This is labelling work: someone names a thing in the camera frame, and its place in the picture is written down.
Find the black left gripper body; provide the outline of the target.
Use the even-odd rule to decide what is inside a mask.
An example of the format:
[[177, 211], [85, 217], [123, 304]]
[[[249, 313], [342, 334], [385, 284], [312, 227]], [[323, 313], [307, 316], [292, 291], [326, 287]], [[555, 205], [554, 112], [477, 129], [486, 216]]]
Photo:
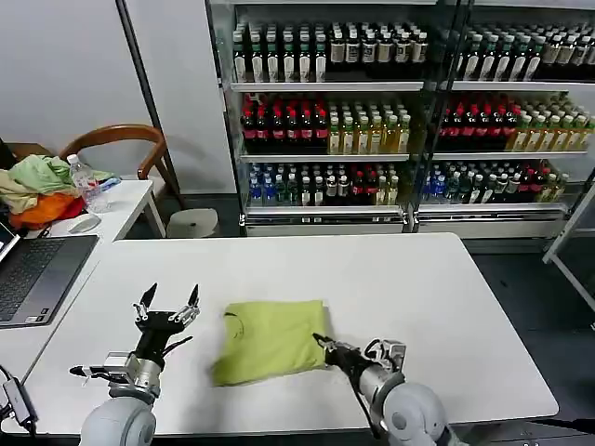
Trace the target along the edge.
[[149, 311], [145, 319], [139, 319], [135, 324], [140, 330], [140, 339], [134, 354], [140, 360], [163, 361], [171, 350], [190, 339], [168, 344], [171, 336], [185, 330], [184, 323], [177, 321], [171, 311]]

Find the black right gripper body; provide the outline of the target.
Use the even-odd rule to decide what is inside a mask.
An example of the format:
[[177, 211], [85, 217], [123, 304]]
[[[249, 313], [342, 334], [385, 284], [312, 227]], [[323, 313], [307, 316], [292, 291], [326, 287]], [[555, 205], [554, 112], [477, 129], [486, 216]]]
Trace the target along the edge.
[[327, 365], [336, 366], [344, 373], [360, 373], [373, 364], [372, 361], [362, 355], [357, 348], [339, 348], [333, 350]]

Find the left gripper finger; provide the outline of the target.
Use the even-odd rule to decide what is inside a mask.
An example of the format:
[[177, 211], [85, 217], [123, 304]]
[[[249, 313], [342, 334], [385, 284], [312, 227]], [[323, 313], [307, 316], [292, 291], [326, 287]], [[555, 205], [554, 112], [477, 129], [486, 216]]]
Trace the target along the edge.
[[199, 301], [200, 301], [200, 285], [195, 284], [187, 305], [180, 309], [178, 312], [171, 315], [168, 320], [174, 322], [192, 322], [199, 314]]
[[152, 303], [154, 298], [155, 292], [157, 288], [157, 283], [155, 282], [147, 291], [143, 293], [138, 303], [133, 304], [133, 308], [135, 309], [137, 316], [136, 321], [147, 321], [149, 318], [149, 307]]

